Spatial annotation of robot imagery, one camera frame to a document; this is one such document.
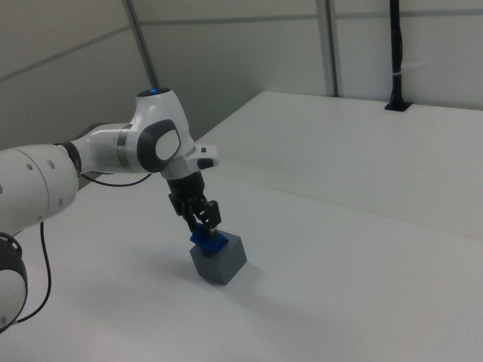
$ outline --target white wall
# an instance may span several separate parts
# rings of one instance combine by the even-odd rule
[[[134,0],[197,139],[262,91],[325,94],[315,0]]]
[[[341,96],[389,100],[389,2],[334,0],[334,5]],[[401,1],[401,15],[405,99],[483,109],[483,2],[407,0]]]
[[[131,120],[149,82],[122,0],[0,6],[0,149]]]

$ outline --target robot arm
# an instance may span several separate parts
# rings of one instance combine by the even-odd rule
[[[0,152],[0,333],[20,315],[27,294],[21,248],[5,235],[68,207],[82,173],[159,172],[190,231],[199,219],[209,238],[217,238],[220,211],[216,201],[204,196],[200,172],[218,164],[216,146],[195,144],[172,90],[144,91],[137,95],[136,105],[127,124],[94,125],[70,142]]]

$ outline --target gray cube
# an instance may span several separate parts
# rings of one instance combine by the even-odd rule
[[[218,284],[227,285],[247,262],[247,256],[239,236],[218,232],[228,239],[218,253],[207,253],[198,245],[195,245],[189,253],[198,274]]]

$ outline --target blue object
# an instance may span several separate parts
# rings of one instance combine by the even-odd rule
[[[191,238],[189,239],[204,251],[208,251],[209,253],[213,254],[218,253],[228,241],[228,239],[221,235],[220,232],[218,232],[216,239],[211,240],[202,224],[198,224],[196,226],[195,231],[192,233]]]

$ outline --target table surface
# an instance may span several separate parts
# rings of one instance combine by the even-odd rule
[[[2,335],[0,360],[481,359],[482,242],[215,170],[205,182],[248,256],[227,286],[196,274],[159,175],[128,189],[91,184],[45,223],[51,299]],[[27,313],[43,299],[45,267],[38,227],[17,238]]]
[[[483,240],[483,111],[264,92],[200,142],[221,176]]]

